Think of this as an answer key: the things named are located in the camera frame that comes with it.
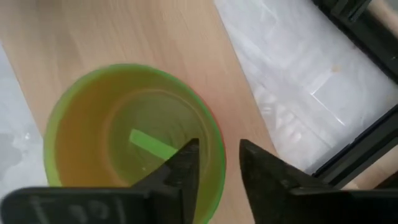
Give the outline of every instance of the wooden table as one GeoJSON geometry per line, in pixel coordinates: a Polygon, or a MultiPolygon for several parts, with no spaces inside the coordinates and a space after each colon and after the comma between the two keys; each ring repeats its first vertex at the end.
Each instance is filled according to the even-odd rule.
{"type": "Polygon", "coordinates": [[[0,0],[0,40],[42,133],[63,91],[98,67],[141,63],[190,84],[226,144],[225,189],[212,223],[253,223],[239,140],[275,149],[211,0],[0,0]]]}

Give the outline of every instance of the black metal bar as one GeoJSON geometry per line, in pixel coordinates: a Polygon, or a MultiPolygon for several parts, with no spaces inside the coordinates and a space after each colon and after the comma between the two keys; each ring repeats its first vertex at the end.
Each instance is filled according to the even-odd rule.
{"type": "Polygon", "coordinates": [[[319,168],[313,176],[335,187],[343,187],[397,145],[398,105],[319,168]]]}

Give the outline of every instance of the green straw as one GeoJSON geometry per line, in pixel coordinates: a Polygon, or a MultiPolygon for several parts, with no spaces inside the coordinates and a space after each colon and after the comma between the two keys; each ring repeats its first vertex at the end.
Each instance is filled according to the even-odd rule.
{"type": "Polygon", "coordinates": [[[173,147],[166,145],[136,129],[131,131],[129,140],[131,143],[145,149],[161,159],[164,159],[165,161],[170,159],[177,152],[173,147]]]}

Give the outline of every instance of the black plastic tool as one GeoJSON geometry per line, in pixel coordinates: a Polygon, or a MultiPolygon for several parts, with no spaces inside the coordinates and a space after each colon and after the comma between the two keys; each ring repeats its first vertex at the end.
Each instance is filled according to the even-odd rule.
{"type": "Polygon", "coordinates": [[[199,141],[191,140],[131,188],[41,187],[1,204],[4,224],[191,224],[199,183],[199,141]]]}
{"type": "Polygon", "coordinates": [[[240,161],[256,223],[398,223],[398,190],[334,189],[248,140],[240,161]]]}

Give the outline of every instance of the cup rim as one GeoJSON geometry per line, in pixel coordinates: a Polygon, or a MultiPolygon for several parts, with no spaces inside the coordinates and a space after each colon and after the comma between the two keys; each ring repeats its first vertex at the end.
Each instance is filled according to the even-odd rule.
{"type": "Polygon", "coordinates": [[[47,122],[47,127],[44,134],[44,167],[45,173],[47,176],[47,181],[49,186],[51,187],[61,187],[62,183],[58,176],[57,165],[55,162],[55,140],[57,136],[58,124],[65,114],[65,111],[69,107],[72,99],[79,93],[81,89],[87,86],[87,84],[96,80],[99,77],[102,77],[105,74],[108,74],[111,71],[126,69],[126,68],[142,68],[149,72],[154,72],[166,79],[172,80],[179,87],[183,88],[193,99],[199,104],[200,108],[204,110],[206,119],[210,120],[212,127],[216,130],[216,141],[218,142],[218,150],[221,153],[221,163],[222,169],[221,171],[221,187],[217,190],[216,193],[216,203],[213,203],[212,207],[209,208],[209,212],[205,217],[205,223],[208,223],[210,219],[213,217],[218,205],[220,204],[221,197],[223,194],[224,184],[225,184],[225,173],[226,173],[226,154],[225,154],[225,145],[224,139],[221,132],[221,129],[213,116],[213,113],[207,107],[205,101],[196,94],[187,84],[183,81],[179,80],[177,77],[172,76],[169,73],[163,72],[156,68],[152,68],[147,65],[139,65],[133,63],[123,63],[123,64],[114,64],[108,65],[107,67],[96,69],[87,75],[80,77],[74,84],[68,87],[68,89],[62,94],[60,99],[55,104],[50,116],[49,121],[47,122]]]}

